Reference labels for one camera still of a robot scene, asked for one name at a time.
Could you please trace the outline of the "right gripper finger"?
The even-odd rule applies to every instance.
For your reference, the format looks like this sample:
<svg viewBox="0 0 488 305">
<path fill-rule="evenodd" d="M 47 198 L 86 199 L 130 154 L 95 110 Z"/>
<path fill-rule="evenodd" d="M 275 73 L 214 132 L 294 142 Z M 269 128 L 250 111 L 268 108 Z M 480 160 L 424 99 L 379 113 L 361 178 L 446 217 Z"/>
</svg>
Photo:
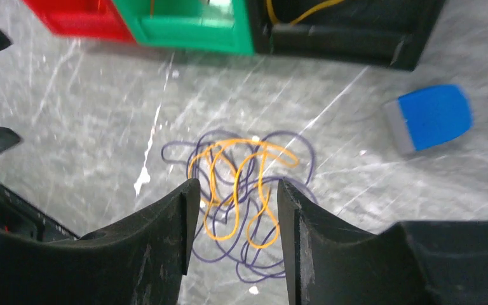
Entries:
<svg viewBox="0 0 488 305">
<path fill-rule="evenodd" d="M 0 230 L 0 304 L 177 304 L 198 221 L 200 184 L 76 240 Z"/>
<path fill-rule="evenodd" d="M 488 221 L 410 220 L 372 234 L 278 184 L 291 304 L 488 304 Z"/>
</svg>

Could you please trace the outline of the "black plastic bin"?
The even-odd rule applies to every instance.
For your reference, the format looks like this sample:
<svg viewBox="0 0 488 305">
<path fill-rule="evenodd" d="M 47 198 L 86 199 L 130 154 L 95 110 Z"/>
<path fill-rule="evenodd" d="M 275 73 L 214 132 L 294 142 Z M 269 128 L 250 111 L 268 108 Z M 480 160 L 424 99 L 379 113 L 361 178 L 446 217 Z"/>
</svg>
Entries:
<svg viewBox="0 0 488 305">
<path fill-rule="evenodd" d="M 445 1 L 246 1 L 255 51 L 412 71 Z"/>
</svg>

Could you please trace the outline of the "red plastic bin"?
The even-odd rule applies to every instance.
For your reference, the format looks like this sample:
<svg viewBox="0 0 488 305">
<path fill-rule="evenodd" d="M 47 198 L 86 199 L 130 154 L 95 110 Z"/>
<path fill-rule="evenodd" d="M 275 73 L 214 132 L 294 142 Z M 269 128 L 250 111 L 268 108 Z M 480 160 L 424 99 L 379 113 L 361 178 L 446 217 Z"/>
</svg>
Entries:
<svg viewBox="0 0 488 305">
<path fill-rule="evenodd" d="M 24 0 L 24 4 L 53 34 L 136 43 L 112 1 Z"/>
</svg>

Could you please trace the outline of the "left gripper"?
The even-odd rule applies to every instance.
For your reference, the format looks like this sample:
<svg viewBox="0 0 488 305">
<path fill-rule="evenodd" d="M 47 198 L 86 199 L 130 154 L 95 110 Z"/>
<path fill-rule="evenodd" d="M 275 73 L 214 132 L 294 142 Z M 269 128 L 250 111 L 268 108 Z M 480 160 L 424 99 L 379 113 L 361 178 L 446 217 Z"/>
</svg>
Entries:
<svg viewBox="0 0 488 305">
<path fill-rule="evenodd" d="M 13 130 L 0 126 L 0 154 L 21 143 Z M 78 235 L 0 184 L 0 230 L 36 241 L 76 240 Z"/>
</svg>

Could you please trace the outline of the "blue eraser block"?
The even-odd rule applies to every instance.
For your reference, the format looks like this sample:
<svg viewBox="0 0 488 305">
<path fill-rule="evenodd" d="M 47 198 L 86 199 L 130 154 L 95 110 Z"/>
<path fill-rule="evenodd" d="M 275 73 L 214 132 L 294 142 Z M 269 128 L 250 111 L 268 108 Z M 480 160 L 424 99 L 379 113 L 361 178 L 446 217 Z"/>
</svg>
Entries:
<svg viewBox="0 0 488 305">
<path fill-rule="evenodd" d="M 383 105 L 397 151 L 410 155 L 452 141 L 473 126 L 470 100 L 459 85 L 412 91 Z"/>
</svg>

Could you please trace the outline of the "green plastic bin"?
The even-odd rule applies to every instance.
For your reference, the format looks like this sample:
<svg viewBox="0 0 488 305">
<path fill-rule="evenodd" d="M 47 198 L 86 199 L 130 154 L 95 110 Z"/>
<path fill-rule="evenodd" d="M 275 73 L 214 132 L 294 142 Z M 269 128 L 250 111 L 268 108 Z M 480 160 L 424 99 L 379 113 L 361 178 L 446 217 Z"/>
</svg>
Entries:
<svg viewBox="0 0 488 305">
<path fill-rule="evenodd" d="M 114 1 L 138 44 L 255 54 L 244 1 Z"/>
</svg>

